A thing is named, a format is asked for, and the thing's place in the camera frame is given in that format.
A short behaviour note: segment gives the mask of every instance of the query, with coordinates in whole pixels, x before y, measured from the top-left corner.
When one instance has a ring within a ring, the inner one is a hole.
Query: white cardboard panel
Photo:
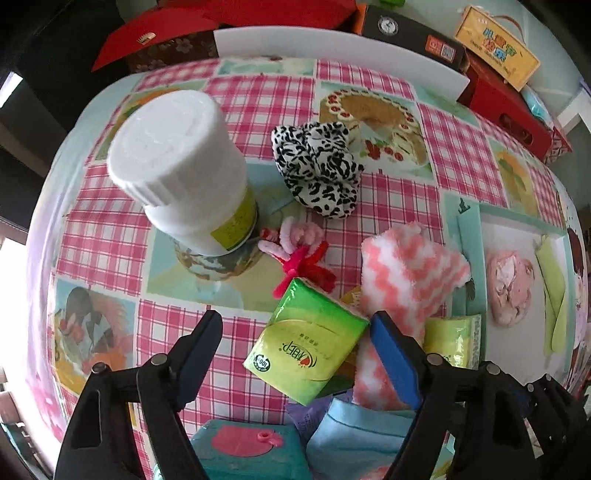
[[[465,75],[418,53],[351,33],[304,27],[242,27],[223,28],[213,34],[220,57],[336,60],[406,79],[453,101],[469,83]]]
[[[523,320],[510,328],[500,327],[493,321],[489,306],[486,322],[486,360],[496,363],[522,384],[537,380],[545,373],[554,378],[562,378],[564,372],[564,352],[552,353],[548,358],[544,355],[544,283],[535,257],[535,247],[539,245],[542,233],[531,225],[482,215],[485,251],[516,250],[534,266],[531,304]],[[568,297],[569,282],[563,240],[557,235],[550,235],[550,238],[553,240],[554,256],[564,274],[565,296]]]

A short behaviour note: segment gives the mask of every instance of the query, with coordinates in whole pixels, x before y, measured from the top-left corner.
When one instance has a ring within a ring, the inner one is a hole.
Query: white bottle
[[[148,219],[194,253],[225,255],[254,228],[244,157],[205,93],[170,92],[134,112],[116,133],[107,166]]]

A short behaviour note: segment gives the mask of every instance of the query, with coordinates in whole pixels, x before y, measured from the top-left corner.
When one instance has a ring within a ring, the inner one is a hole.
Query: yellow box
[[[511,32],[473,5],[466,7],[456,40],[520,91],[540,66],[538,58]]]

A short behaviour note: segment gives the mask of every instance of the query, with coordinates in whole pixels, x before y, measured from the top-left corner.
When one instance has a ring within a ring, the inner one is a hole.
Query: qr code
[[[456,51],[449,46],[448,44],[444,43],[441,47],[441,57],[447,61],[453,61],[453,57],[456,56]]]

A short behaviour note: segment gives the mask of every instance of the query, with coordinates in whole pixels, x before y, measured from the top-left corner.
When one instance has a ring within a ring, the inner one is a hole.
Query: round logo sticker
[[[398,33],[398,24],[396,23],[396,20],[391,17],[380,17],[378,28],[381,33],[389,37]]]
[[[252,363],[259,372],[266,372],[271,368],[271,361],[265,355],[255,355]]]

